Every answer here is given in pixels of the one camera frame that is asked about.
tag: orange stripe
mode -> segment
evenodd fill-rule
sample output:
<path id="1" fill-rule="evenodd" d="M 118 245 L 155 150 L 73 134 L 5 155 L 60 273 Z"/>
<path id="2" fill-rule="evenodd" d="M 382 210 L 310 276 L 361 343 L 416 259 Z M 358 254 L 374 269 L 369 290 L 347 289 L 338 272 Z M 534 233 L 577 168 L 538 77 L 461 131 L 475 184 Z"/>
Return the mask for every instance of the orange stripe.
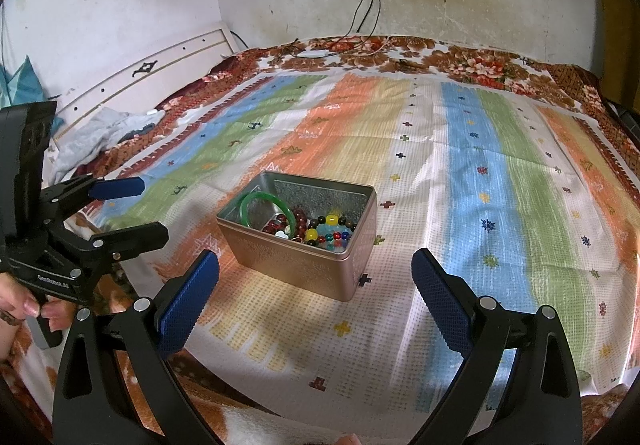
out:
<path id="1" fill-rule="evenodd" d="M 364 107 L 369 104 L 372 92 L 381 81 L 382 79 L 378 77 L 363 78 L 346 75 L 324 100 L 308 111 L 305 119 L 298 124 L 292 133 L 285 136 L 250 168 L 233 192 L 220 200 L 212 212 L 218 212 L 261 169 L 271 163 L 277 165 L 281 172 L 318 175 L 327 158 L 332 157 L 334 151 L 339 148 L 337 143 L 339 143 L 340 136 L 347 133 L 351 121 L 356 119 Z M 325 108 L 329 105 L 340 105 L 340 108 Z M 318 137 L 300 137 L 300 134 L 307 132 L 318 135 Z M 216 287 L 216 304 L 215 306 L 207 305 L 205 312 L 200 317 L 201 323 L 210 321 L 222 311 L 221 308 L 229 296 L 241 295 L 237 287 L 242 285 L 244 275 L 249 272 L 247 268 L 238 265 L 220 231 L 215 216 L 204 219 L 186 234 L 167 262 L 153 264 L 154 269 L 166 279 L 183 274 L 191 264 L 193 242 L 209 234 L 217 239 L 220 248 L 220 282 Z"/>
<path id="2" fill-rule="evenodd" d="M 619 190 L 614 187 L 615 176 L 605 176 L 601 171 L 608 168 L 607 162 L 604 161 L 599 153 L 595 154 L 597 150 L 590 151 L 590 155 L 585 154 L 576 139 L 576 130 L 579 130 L 579 126 L 575 124 L 573 118 L 560 115 L 546 107 L 539 107 L 538 110 L 546 118 L 548 125 L 556 133 L 556 136 L 564 143 L 572 159 L 575 162 L 580 162 L 582 175 L 585 177 L 589 191 L 611 228 L 618 259 L 624 264 L 628 272 L 635 273 L 638 266 L 636 261 L 636 251 L 638 249 L 636 229 L 626 215 L 624 205 L 618 195 Z M 602 161 L 595 164 L 594 160 L 596 158 Z"/>

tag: rose gold tin box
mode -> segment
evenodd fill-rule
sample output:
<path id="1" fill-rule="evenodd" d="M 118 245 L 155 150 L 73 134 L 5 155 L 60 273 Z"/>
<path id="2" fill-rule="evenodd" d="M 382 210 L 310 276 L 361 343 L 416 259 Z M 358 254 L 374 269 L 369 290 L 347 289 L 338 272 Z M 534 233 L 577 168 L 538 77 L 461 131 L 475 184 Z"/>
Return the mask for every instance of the rose gold tin box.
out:
<path id="1" fill-rule="evenodd" d="M 337 213 L 357 227 L 344 251 L 334 253 L 262 232 L 279 209 L 255 200 L 249 222 L 240 224 L 239 204 L 249 192 L 279 197 L 289 208 L 300 206 L 309 219 Z M 348 301 L 365 271 L 376 237 L 376 191 L 373 187 L 293 174 L 261 172 L 218 213 L 218 224 L 238 263 L 326 297 Z"/>

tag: colorful striped bedspread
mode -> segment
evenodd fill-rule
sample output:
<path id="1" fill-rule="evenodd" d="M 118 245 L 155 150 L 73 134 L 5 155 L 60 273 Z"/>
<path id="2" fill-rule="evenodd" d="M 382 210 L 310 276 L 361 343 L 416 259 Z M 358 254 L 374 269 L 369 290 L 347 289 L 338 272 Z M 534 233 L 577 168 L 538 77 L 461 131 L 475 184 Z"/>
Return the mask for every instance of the colorful striped bedspread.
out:
<path id="1" fill-rule="evenodd" d="M 238 265 L 216 213 L 262 170 L 375 187 L 378 235 L 353 300 Z M 554 306 L 585 392 L 638 365 L 637 180 L 579 113 L 438 75 L 278 70 L 113 173 L 131 174 L 144 194 L 94 205 L 91 221 L 167 225 L 163 250 L 125 263 L 141 295 L 202 249 L 218 254 L 220 282 L 188 349 L 282 416 L 380 437 L 420 427 L 461 362 L 412 282 L 421 247 L 508 309 Z"/>

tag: silver screw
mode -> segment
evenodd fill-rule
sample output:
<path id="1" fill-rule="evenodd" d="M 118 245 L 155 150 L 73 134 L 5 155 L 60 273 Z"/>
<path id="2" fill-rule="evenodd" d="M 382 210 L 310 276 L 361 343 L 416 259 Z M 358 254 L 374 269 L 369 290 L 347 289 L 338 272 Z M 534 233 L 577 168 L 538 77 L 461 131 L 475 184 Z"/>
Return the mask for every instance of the silver screw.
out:
<path id="1" fill-rule="evenodd" d="M 151 306 L 151 301 L 146 298 L 146 297 L 140 297 L 138 300 L 136 300 L 133 303 L 133 309 L 135 311 L 144 311 L 146 310 L 149 306 Z"/>
<path id="2" fill-rule="evenodd" d="M 542 306 L 542 314 L 548 319 L 556 318 L 556 310 L 554 310 L 551 306 Z"/>
<path id="3" fill-rule="evenodd" d="M 481 297 L 480 305 L 486 310 L 495 310 L 498 303 L 493 297 Z"/>
<path id="4" fill-rule="evenodd" d="M 76 319 L 87 320 L 89 318 L 89 315 L 91 315 L 91 311 L 89 310 L 89 308 L 82 308 L 81 310 L 78 310 Z"/>

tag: blue star print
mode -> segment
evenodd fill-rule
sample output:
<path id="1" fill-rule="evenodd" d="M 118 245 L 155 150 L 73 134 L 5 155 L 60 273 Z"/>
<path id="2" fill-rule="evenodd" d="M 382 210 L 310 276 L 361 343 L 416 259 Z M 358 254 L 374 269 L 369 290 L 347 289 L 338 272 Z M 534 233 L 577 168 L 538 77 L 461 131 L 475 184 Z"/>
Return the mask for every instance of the blue star print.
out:
<path id="1" fill-rule="evenodd" d="M 495 230 L 495 222 L 489 221 L 489 219 L 483 219 L 482 228 L 484 228 L 487 232 L 491 232 L 492 230 Z"/>

